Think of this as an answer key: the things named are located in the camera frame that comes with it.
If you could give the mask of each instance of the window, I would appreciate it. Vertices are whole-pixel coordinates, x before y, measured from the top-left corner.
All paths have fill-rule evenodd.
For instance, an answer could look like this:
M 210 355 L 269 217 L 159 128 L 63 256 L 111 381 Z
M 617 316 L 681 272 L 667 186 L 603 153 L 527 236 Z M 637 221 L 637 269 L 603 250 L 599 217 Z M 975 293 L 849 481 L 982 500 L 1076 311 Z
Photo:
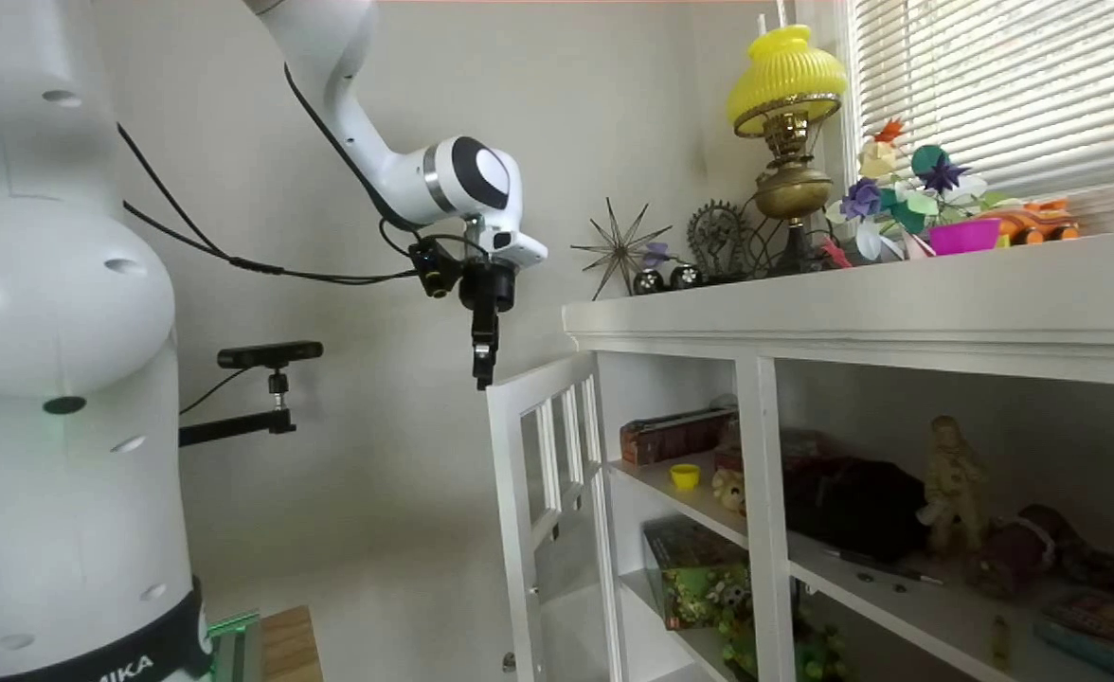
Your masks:
M 1114 0 L 858 0 L 860 135 L 906 123 L 994 191 L 1114 183 Z

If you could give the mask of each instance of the white shelf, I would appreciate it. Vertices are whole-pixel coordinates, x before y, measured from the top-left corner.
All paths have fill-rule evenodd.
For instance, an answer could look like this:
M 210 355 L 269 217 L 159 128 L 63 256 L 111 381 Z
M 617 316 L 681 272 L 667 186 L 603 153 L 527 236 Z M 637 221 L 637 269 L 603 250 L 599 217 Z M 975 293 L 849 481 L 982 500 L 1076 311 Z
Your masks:
M 622 575 L 622 587 L 624 587 L 624 596 L 633 596 L 637 603 L 644 603 L 648 605 L 648 615 L 656 615 L 656 623 L 665 623 L 665 605 L 658 605 L 658 597 L 652 596 L 652 587 L 648 587 L 648 579 L 644 579 L 644 571 L 629 571 L 629 575 Z M 687 643 L 687 652 L 697 658 L 697 676 L 704 678 L 704 682 L 733 682 L 734 676 L 728 676 L 724 671 L 724 664 L 721 664 L 721 652 L 724 652 L 724 640 L 721 640 L 721 633 L 713 633 L 713 630 L 671 630 L 681 643 Z
M 680 491 L 671 485 L 671 461 L 697 461 L 700 465 L 700 490 L 692 491 Z M 697 456 L 697 460 L 671 460 L 671 461 L 656 461 L 656 465 L 629 465 L 629 461 L 615 461 L 615 470 L 642 485 L 644 491 L 652 491 L 658 505 L 689 515 L 692 522 L 707 525 L 713 534 L 734 542 L 745 549 L 745 515 L 728 510 L 718 498 L 713 498 L 713 456 Z
M 926 563 L 926 571 L 945 584 L 897 579 L 881 570 L 849 563 L 830 547 L 798 534 L 788 534 L 788 558 L 788 571 L 810 590 L 830 596 L 982 682 L 1105 682 L 1104 671 L 1035 638 L 1035 603 L 1056 596 L 1051 587 L 1028 603 L 998 603 L 969 590 L 947 563 Z M 1013 624 L 1013 671 L 1002 671 L 990 658 L 998 616 L 1007 616 Z

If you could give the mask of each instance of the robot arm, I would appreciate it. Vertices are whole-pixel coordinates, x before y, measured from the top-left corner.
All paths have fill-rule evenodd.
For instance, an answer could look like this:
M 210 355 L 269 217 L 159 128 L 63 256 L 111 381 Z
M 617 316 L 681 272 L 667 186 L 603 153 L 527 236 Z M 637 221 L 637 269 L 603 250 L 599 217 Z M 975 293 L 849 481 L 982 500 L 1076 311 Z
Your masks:
M 473 311 L 473 375 L 486 385 L 495 363 L 495 316 L 514 304 L 514 269 L 550 253 L 518 230 L 524 179 L 514 160 L 473 135 L 406 157 L 389 153 L 351 100 L 374 30 L 374 0 L 245 0 L 245 9 L 276 37 L 292 95 L 364 183 L 385 224 L 421 230 L 444 217 L 465 221 L 473 250 L 462 269 L 435 241 L 414 250 L 414 263 L 432 296 L 462 275 L 462 304 Z

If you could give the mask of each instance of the white wall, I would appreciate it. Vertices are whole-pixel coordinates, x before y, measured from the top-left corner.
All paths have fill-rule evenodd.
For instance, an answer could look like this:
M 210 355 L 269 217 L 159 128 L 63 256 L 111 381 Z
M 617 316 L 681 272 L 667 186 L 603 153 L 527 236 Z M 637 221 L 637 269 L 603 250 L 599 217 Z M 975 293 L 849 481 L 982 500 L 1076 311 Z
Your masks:
M 403 265 L 238 0 L 99 9 L 119 114 L 217 241 L 300 269 Z M 648 203 L 652 226 L 680 224 L 681 250 L 700 200 L 745 192 L 755 144 L 718 125 L 752 14 L 739 3 L 383 9 L 360 100 L 385 140 L 473 134 L 507 149 L 527 174 L 527 230 L 552 245 L 518 284 L 502 375 L 567 354 L 557 307 L 595 287 L 567 241 L 593 240 L 603 198 L 622 217 Z M 745 179 L 733 186 L 707 166 L 745 166 Z M 169 221 L 137 164 L 123 183 Z M 182 456 L 214 615 L 310 603 L 336 682 L 495 678 L 507 624 L 465 311 L 414 280 L 369 293 L 265 280 L 143 236 L 178 284 L 186 399 L 220 378 L 225 346 L 327 340 L 321 359 L 292 369 L 296 435 Z M 245 375 L 196 416 L 265 405 L 260 375 Z

